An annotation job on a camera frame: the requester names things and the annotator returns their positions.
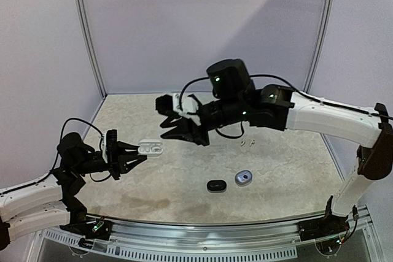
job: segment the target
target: white wall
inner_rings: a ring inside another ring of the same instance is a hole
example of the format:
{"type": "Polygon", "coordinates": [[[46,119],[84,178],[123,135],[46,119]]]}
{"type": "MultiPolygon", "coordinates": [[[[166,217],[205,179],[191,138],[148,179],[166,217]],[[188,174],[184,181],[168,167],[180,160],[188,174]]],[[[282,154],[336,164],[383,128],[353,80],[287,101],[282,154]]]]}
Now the white wall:
{"type": "MultiPolygon", "coordinates": [[[[333,0],[312,94],[358,106],[387,105],[393,114],[393,1],[333,0]]],[[[355,166],[355,144],[330,137],[345,175],[355,166]]],[[[363,198],[386,261],[393,261],[393,175],[363,198]]]]}
{"type": "MultiPolygon", "coordinates": [[[[301,88],[322,5],[323,0],[85,0],[108,93],[180,91],[226,58],[242,58],[251,73],[283,75],[301,88]]],[[[194,90],[211,86],[198,82],[194,90]]]]}
{"type": "MultiPolygon", "coordinates": [[[[47,172],[65,119],[90,120],[101,98],[75,0],[0,0],[0,32],[0,187],[8,187],[47,172]]],[[[23,261],[28,241],[0,261],[23,261]]]]}

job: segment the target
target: metal frame edge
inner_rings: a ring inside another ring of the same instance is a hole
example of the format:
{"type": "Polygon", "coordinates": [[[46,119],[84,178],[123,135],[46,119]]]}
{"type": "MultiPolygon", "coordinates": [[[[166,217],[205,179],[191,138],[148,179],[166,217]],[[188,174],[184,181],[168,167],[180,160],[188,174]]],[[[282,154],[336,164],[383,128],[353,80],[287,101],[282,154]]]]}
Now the metal frame edge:
{"type": "MultiPolygon", "coordinates": [[[[104,97],[104,98],[101,100],[101,102],[99,103],[97,109],[94,111],[93,116],[91,116],[91,119],[89,120],[90,123],[93,123],[94,120],[96,120],[96,117],[97,117],[99,111],[101,110],[101,108],[102,108],[102,106],[103,106],[103,104],[104,104],[104,102],[105,102],[105,99],[106,99],[106,97],[104,97]]],[[[87,127],[86,127],[86,129],[85,129],[85,131],[83,132],[83,134],[81,134],[81,135],[82,135],[82,139],[85,139],[85,138],[86,138],[86,136],[87,136],[87,134],[88,134],[90,128],[91,128],[90,126],[87,126],[87,127]]]]}
{"type": "Polygon", "coordinates": [[[363,235],[371,261],[386,261],[375,226],[363,228],[363,235]]]}
{"type": "MultiPolygon", "coordinates": [[[[361,231],[367,228],[368,232],[373,232],[374,228],[372,221],[365,206],[359,207],[359,217],[358,230],[361,231]]],[[[221,226],[159,225],[132,221],[123,222],[111,218],[108,218],[108,220],[115,223],[113,227],[114,232],[110,240],[96,240],[95,244],[97,248],[91,252],[104,256],[112,256],[113,258],[131,259],[132,261],[149,261],[146,254],[156,254],[174,258],[181,256],[194,256],[195,258],[204,257],[205,261],[212,261],[210,258],[214,257],[222,257],[221,261],[223,261],[225,256],[238,256],[240,259],[243,257],[243,261],[247,261],[245,260],[245,256],[252,256],[257,252],[267,253],[315,242],[302,242],[299,238],[297,223],[304,220],[304,218],[271,224],[259,223],[254,225],[221,226]],[[126,254],[130,252],[144,253],[146,259],[143,257],[139,259],[140,256],[138,258],[135,256],[126,256],[126,254]]],[[[351,218],[349,221],[353,226],[354,221],[351,218]]],[[[58,228],[45,229],[38,232],[35,235],[32,249],[34,246],[36,247],[31,251],[29,262],[37,261],[39,257],[39,248],[41,248],[43,238],[78,249],[79,246],[72,240],[79,239],[81,236],[62,231],[58,228]],[[56,236],[52,238],[50,233],[48,234],[48,231],[55,233],[56,236]]],[[[374,241],[374,239],[369,239],[371,244],[367,245],[367,247],[371,248],[371,255],[376,259],[372,261],[380,261],[375,251],[378,245],[372,244],[374,241]]]]}
{"type": "Polygon", "coordinates": [[[90,60],[91,69],[93,71],[93,75],[97,83],[98,91],[100,95],[103,98],[105,98],[107,95],[107,91],[105,89],[103,76],[98,66],[98,61],[94,50],[93,41],[91,39],[84,0],[75,0],[75,2],[76,2],[77,12],[79,16],[79,21],[80,21],[80,28],[82,29],[82,34],[85,40],[87,55],[90,60]]]}
{"type": "Polygon", "coordinates": [[[332,3],[333,3],[333,0],[324,0],[324,7],[322,9],[321,20],[319,22],[317,42],[316,42],[314,52],[313,52],[313,59],[312,59],[311,66],[310,66],[308,74],[307,74],[305,85],[303,87],[303,91],[307,92],[307,93],[310,91],[311,86],[313,84],[313,80],[314,80],[314,76],[316,73],[319,57],[321,56],[322,46],[324,43],[327,25],[329,22],[330,11],[332,9],[332,3]]]}
{"type": "Polygon", "coordinates": [[[322,137],[322,140],[324,141],[324,144],[327,147],[327,150],[329,151],[330,156],[332,157],[332,160],[334,162],[334,165],[336,166],[336,169],[338,171],[338,174],[340,175],[341,180],[345,181],[344,172],[341,170],[337,154],[334,151],[334,148],[333,148],[332,144],[330,143],[329,138],[327,137],[326,134],[321,134],[321,137],[322,137]]]}
{"type": "Polygon", "coordinates": [[[44,241],[44,237],[42,236],[42,232],[44,230],[37,231],[34,234],[34,238],[32,239],[32,241],[30,243],[30,248],[28,250],[28,253],[25,256],[26,262],[37,262],[38,257],[39,257],[39,253],[41,251],[42,243],[44,241]]]}

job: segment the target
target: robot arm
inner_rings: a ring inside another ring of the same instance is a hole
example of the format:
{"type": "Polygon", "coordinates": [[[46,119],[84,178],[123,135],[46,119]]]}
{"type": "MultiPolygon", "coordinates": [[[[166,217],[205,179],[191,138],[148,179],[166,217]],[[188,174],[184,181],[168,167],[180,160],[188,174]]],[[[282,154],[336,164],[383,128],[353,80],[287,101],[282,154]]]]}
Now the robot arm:
{"type": "Polygon", "coordinates": [[[328,200],[324,218],[317,224],[299,224],[302,239],[349,228],[347,219],[354,205],[374,181],[392,170],[393,129],[385,106],[350,106],[310,96],[292,86],[255,89],[252,77],[271,75],[250,76],[241,60],[218,62],[207,73],[217,100],[202,104],[191,95],[182,102],[178,94],[157,98],[156,110],[168,117],[161,127],[174,127],[161,137],[206,146],[210,130],[248,121],[250,126],[314,131],[357,142],[359,166],[328,200]]]}
{"type": "Polygon", "coordinates": [[[75,198],[85,185],[83,177],[109,171],[118,180],[147,159],[138,146],[117,141],[108,131],[96,152],[77,133],[65,135],[57,147],[60,167],[36,180],[0,190],[0,250],[20,236],[53,226],[87,239],[108,239],[112,223],[87,218],[86,207],[75,198]]]}

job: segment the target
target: black cable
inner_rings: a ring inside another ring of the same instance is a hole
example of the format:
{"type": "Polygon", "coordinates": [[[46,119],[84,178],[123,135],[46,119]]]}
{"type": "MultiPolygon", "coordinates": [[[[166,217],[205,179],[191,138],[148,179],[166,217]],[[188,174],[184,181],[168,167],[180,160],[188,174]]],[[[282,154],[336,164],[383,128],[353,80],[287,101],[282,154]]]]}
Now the black cable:
{"type": "Polygon", "coordinates": [[[102,147],[103,139],[104,139],[104,136],[101,136],[101,139],[99,140],[99,150],[100,150],[100,152],[103,151],[103,147],[102,147]]]}
{"type": "Polygon", "coordinates": [[[94,182],[104,182],[105,180],[110,179],[110,177],[111,177],[111,174],[109,174],[107,177],[105,177],[105,178],[103,178],[103,179],[95,180],[95,179],[91,176],[91,173],[90,173],[90,179],[92,179],[92,181],[94,181],[94,182]]]}
{"type": "Polygon", "coordinates": [[[250,77],[251,77],[251,78],[253,78],[253,77],[268,77],[268,78],[278,79],[278,80],[284,82],[285,84],[287,84],[287,85],[288,85],[289,87],[291,87],[295,92],[297,92],[298,94],[302,95],[302,96],[305,97],[306,99],[309,99],[309,100],[311,100],[311,101],[318,102],[318,103],[323,103],[325,106],[337,107],[337,108],[340,108],[340,109],[351,110],[351,111],[353,111],[353,112],[361,113],[361,114],[364,114],[364,115],[371,115],[371,116],[374,116],[374,117],[386,118],[386,119],[389,119],[389,120],[393,120],[393,117],[381,115],[381,114],[378,114],[378,113],[369,113],[369,112],[366,111],[366,110],[358,109],[358,108],[356,108],[356,107],[344,106],[344,105],[342,105],[342,104],[334,104],[334,103],[328,102],[328,101],[321,101],[321,100],[318,99],[318,98],[314,98],[313,96],[310,96],[310,95],[308,95],[308,94],[306,94],[306,93],[300,91],[299,89],[297,89],[296,87],[294,87],[291,83],[289,83],[289,82],[288,82],[287,80],[285,80],[284,78],[281,78],[281,77],[278,77],[278,76],[275,76],[275,75],[270,75],[270,74],[256,74],[256,75],[250,75],[250,77]]]}
{"type": "Polygon", "coordinates": [[[355,231],[356,231],[356,228],[357,228],[357,220],[355,221],[355,226],[354,226],[354,229],[352,230],[352,232],[350,233],[350,235],[348,236],[348,237],[346,237],[342,242],[341,242],[341,244],[343,245],[354,233],[355,233],[355,231]]]}
{"type": "Polygon", "coordinates": [[[240,122],[240,130],[241,130],[241,134],[237,135],[237,136],[232,136],[232,135],[226,135],[224,133],[221,133],[218,128],[216,129],[216,132],[218,135],[224,137],[224,138],[228,138],[228,139],[239,139],[240,137],[242,137],[244,135],[244,127],[243,127],[243,121],[240,122]]]}
{"type": "Polygon", "coordinates": [[[180,108],[181,111],[183,111],[182,98],[183,98],[183,94],[184,94],[185,90],[187,89],[187,87],[190,86],[192,83],[195,83],[195,82],[198,82],[198,81],[202,81],[202,80],[207,80],[208,78],[209,77],[203,77],[203,78],[198,78],[198,79],[192,80],[192,81],[190,81],[189,83],[187,83],[183,87],[183,89],[182,89],[182,91],[180,92],[180,95],[179,95],[179,108],[180,108]]]}
{"type": "MultiPolygon", "coordinates": [[[[67,123],[70,122],[70,121],[79,121],[79,122],[85,123],[86,125],[88,125],[88,126],[94,128],[95,130],[97,130],[97,132],[99,133],[99,135],[101,135],[101,137],[104,136],[103,133],[102,133],[96,126],[94,126],[93,124],[91,124],[90,122],[85,121],[85,120],[80,119],[80,118],[69,118],[69,119],[67,119],[67,120],[64,122],[63,127],[61,128],[59,143],[61,142],[61,139],[63,138],[64,129],[65,129],[67,123]]],[[[53,163],[52,168],[49,170],[49,173],[48,173],[44,178],[38,180],[37,182],[31,182],[31,183],[22,185],[22,186],[20,186],[20,187],[15,187],[15,188],[12,188],[12,189],[10,189],[10,190],[6,190],[6,191],[0,193],[0,195],[5,195],[5,194],[11,193],[11,192],[13,192],[13,191],[21,190],[22,188],[31,187],[31,186],[33,186],[33,185],[37,185],[37,184],[39,184],[39,183],[45,181],[45,180],[48,179],[48,177],[51,175],[51,171],[55,168],[58,158],[59,158],[59,152],[57,152],[57,154],[56,154],[55,162],[53,163]]]]}

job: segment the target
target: beige floor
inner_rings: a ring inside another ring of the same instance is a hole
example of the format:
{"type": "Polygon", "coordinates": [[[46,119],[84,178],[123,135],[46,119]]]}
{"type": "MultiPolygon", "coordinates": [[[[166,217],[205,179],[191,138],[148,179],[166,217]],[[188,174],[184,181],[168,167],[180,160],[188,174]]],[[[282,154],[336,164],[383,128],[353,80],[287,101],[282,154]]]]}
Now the beige floor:
{"type": "MultiPolygon", "coordinates": [[[[94,124],[102,131],[118,129],[119,140],[138,144],[159,139],[165,119],[155,111],[156,94],[108,96],[94,124]]],[[[210,95],[199,94],[202,101],[210,95]]],[[[324,210],[329,196],[341,185],[340,176],[319,134],[275,131],[246,126],[244,140],[230,140],[210,132],[211,145],[164,141],[164,153],[140,164],[119,181],[87,184],[77,197],[94,214],[182,223],[227,223],[271,220],[324,210]],[[254,175],[246,187],[235,174],[254,175]],[[224,193],[209,193],[206,183],[224,179],[224,193]]],[[[229,126],[227,134],[238,134],[229,126]]],[[[91,130],[86,143],[98,148],[91,130]]],[[[100,179],[106,174],[95,174],[100,179]]]]}

